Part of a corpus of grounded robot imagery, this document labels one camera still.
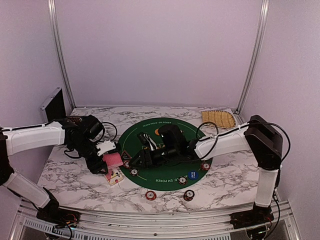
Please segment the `dark chips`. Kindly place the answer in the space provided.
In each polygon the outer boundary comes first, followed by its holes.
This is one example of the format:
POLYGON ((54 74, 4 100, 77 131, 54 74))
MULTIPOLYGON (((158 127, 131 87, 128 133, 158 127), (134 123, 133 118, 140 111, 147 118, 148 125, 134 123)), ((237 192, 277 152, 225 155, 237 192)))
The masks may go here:
POLYGON ((130 174, 131 174, 132 176, 137 176, 137 175, 139 174, 139 170, 133 168, 133 169, 130 170, 130 174))
POLYGON ((185 176, 181 176, 181 177, 178 178, 178 183, 180 185, 186 185, 187 182, 188 182, 188 179, 185 176))

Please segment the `black triangular all-in button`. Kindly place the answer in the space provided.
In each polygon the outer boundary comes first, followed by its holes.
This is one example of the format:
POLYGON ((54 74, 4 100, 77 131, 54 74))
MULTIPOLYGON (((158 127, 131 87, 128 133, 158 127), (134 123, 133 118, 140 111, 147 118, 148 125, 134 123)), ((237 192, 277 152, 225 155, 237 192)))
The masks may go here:
POLYGON ((123 161, 129 161, 132 159, 132 157, 126 150, 124 150, 120 156, 123 161))

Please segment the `blue small blind button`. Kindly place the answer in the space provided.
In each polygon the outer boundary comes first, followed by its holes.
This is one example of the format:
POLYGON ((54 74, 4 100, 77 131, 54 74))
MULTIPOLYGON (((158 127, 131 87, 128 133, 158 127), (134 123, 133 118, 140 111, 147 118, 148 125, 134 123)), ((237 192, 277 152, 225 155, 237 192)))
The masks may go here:
POLYGON ((191 171, 188 172, 187 177, 190 180, 195 181, 195 180, 197 180, 199 178, 199 173, 196 170, 191 170, 191 171))

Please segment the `dark red poker chip stack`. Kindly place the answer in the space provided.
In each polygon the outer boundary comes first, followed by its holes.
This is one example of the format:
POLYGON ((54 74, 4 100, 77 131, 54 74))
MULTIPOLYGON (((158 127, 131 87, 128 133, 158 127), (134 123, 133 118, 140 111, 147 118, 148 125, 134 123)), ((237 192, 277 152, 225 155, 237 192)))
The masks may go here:
POLYGON ((192 201, 194 197, 195 197, 195 192, 190 189, 186 190, 183 194, 183 199, 187 202, 192 201))

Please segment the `pink playing card deck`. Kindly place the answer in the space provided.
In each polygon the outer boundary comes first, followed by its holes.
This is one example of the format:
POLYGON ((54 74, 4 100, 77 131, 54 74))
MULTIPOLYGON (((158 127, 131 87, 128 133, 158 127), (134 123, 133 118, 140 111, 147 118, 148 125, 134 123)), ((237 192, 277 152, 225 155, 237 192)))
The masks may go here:
POLYGON ((106 163, 108 170, 111 170, 123 165, 122 158, 118 152, 104 154, 102 159, 106 163))

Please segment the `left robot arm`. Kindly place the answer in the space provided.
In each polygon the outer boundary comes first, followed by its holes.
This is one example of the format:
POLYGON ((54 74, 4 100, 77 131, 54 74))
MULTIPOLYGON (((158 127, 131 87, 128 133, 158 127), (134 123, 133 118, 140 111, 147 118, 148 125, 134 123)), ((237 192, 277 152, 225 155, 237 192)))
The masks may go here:
POLYGON ((115 150, 112 141, 100 142, 95 138, 104 133, 103 124, 93 115, 67 117, 39 125, 0 130, 0 184, 11 192, 32 202, 53 223, 63 219, 59 202, 46 189, 41 188, 17 172, 9 156, 46 146, 64 145, 84 158, 93 174, 106 174, 108 167, 103 154, 115 150))

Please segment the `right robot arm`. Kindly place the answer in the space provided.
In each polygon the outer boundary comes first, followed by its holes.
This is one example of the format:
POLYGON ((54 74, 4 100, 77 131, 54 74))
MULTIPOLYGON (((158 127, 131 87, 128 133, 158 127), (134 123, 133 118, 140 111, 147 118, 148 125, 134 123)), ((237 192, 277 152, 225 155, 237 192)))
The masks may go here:
POLYGON ((137 152, 129 161, 136 169, 150 169, 167 161, 207 163, 215 157, 239 151, 251 151, 259 168, 258 186, 253 209, 247 219, 258 224, 267 216, 284 159, 281 127, 265 121, 259 115, 224 133, 214 136, 196 136, 187 140, 177 124, 168 123, 158 129, 163 147, 157 148, 148 134, 139 133, 138 138, 147 148, 137 152))

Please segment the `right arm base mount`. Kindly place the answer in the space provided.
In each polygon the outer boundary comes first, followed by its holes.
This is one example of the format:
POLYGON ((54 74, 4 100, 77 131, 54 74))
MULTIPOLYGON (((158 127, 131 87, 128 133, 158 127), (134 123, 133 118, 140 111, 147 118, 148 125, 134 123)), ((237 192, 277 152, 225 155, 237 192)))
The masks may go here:
POLYGON ((261 212, 254 212, 253 210, 235 212, 230 215, 230 224, 234 229, 247 228, 259 224, 272 222, 274 215, 267 212, 266 214, 261 212))

